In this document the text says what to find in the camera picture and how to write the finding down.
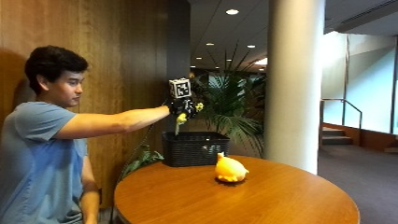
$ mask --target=white wall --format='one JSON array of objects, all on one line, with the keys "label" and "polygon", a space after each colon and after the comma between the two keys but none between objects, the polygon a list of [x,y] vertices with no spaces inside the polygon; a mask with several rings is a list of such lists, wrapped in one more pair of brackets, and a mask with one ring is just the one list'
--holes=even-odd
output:
[{"label": "white wall", "polygon": [[[389,133],[396,37],[330,33],[324,46],[322,98],[344,98],[346,93],[346,100],[362,111],[362,128]],[[326,102],[324,113],[325,122],[342,124],[342,103]],[[360,113],[349,105],[345,125],[360,126]]]}]

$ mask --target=gray t-shirt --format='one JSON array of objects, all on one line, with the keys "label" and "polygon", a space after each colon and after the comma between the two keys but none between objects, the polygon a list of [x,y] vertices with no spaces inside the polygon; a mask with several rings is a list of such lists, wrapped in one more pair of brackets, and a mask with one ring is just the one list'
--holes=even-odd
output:
[{"label": "gray t-shirt", "polygon": [[0,148],[0,224],[82,223],[86,139],[52,136],[76,114],[42,102],[8,115]]}]

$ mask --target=man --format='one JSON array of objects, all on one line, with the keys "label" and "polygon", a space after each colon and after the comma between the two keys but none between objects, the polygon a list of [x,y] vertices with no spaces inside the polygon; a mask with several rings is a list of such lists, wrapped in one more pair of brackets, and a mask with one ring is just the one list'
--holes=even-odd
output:
[{"label": "man", "polygon": [[167,117],[173,106],[120,114],[75,114],[86,59],[48,46],[30,55],[26,73],[36,101],[20,104],[3,127],[0,223],[97,223],[99,189],[86,139],[129,133]]}]

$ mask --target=ceiling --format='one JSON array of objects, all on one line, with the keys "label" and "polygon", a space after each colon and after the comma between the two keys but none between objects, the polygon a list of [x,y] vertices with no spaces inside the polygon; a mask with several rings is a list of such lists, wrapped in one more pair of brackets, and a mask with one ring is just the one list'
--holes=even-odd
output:
[{"label": "ceiling", "polygon": [[[267,57],[269,0],[188,0],[191,3],[191,63],[197,68],[224,67],[237,53],[243,65]],[[237,9],[231,16],[228,9]],[[398,0],[326,0],[325,34],[398,35]],[[259,72],[264,65],[251,69]]]}]

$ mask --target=t-shirt sleeve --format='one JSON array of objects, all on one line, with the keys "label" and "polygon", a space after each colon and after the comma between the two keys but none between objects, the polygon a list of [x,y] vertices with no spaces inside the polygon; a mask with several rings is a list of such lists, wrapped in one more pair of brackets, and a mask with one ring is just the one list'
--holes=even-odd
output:
[{"label": "t-shirt sleeve", "polygon": [[75,113],[58,105],[32,103],[18,108],[15,127],[20,135],[46,142],[62,130]]}]

